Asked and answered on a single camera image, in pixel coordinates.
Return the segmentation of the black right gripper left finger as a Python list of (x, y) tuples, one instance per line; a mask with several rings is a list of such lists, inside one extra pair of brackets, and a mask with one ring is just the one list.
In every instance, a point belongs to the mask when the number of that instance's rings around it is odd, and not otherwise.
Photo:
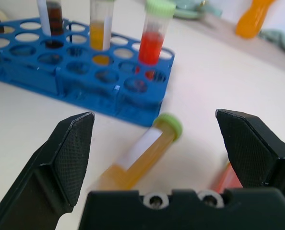
[(78, 202), (87, 171), (95, 115), (60, 121), (34, 152), (2, 201), (0, 230), (54, 230)]

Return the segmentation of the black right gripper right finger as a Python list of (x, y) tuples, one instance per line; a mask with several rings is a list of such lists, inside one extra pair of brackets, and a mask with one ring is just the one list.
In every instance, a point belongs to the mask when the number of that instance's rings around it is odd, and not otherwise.
[(242, 186), (275, 187), (285, 196), (285, 143), (257, 116), (218, 109), (215, 117)]

